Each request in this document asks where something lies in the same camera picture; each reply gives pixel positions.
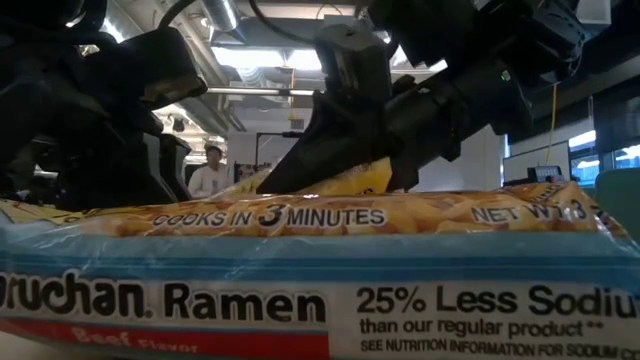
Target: man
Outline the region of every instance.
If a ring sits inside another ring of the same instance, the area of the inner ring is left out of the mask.
[[[220,164],[222,150],[207,146],[207,164],[196,170],[189,180],[189,192],[194,199],[208,198],[224,190],[229,185],[227,171]]]

